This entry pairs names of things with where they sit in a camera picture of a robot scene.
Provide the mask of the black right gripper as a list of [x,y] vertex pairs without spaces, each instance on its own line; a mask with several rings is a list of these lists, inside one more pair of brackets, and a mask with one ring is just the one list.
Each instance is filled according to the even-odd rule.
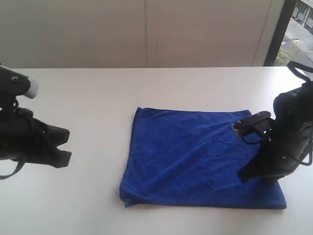
[[310,166],[311,131],[290,131],[275,134],[268,147],[261,152],[265,159],[252,158],[237,175],[242,183],[255,178],[267,178],[274,181],[292,174],[298,166]]

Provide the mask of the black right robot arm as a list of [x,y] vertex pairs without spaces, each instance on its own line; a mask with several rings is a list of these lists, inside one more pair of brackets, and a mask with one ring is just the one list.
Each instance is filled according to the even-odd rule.
[[238,171],[245,183],[254,178],[277,181],[300,165],[313,163],[313,85],[279,94],[273,102],[275,118],[261,111],[232,125],[237,137],[256,134],[257,154]]

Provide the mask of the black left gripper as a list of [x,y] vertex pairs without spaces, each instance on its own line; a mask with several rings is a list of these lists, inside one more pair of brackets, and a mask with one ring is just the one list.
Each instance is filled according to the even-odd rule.
[[59,150],[68,142],[70,131],[48,125],[31,110],[20,108],[11,98],[0,111],[0,159],[15,162],[37,162],[54,168],[67,167],[72,153]]

